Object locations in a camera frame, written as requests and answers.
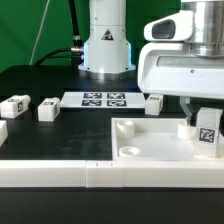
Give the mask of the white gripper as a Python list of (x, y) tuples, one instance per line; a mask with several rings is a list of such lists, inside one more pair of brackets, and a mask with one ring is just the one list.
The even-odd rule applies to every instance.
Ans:
[(148, 41), (139, 56), (138, 86), (143, 93), (181, 96), (179, 103), (191, 124), (189, 97), (224, 99), (224, 59), (193, 55), (187, 40), (193, 35), (192, 11), (148, 23)]

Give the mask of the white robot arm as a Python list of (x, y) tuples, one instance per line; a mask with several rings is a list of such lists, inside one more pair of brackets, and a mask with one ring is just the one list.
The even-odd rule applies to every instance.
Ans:
[(136, 69), (140, 90), (180, 98), (224, 99), (224, 0), (181, 0), (181, 10), (144, 27), (136, 66), (125, 33), (126, 0), (90, 0), (90, 37), (79, 69), (113, 79)]

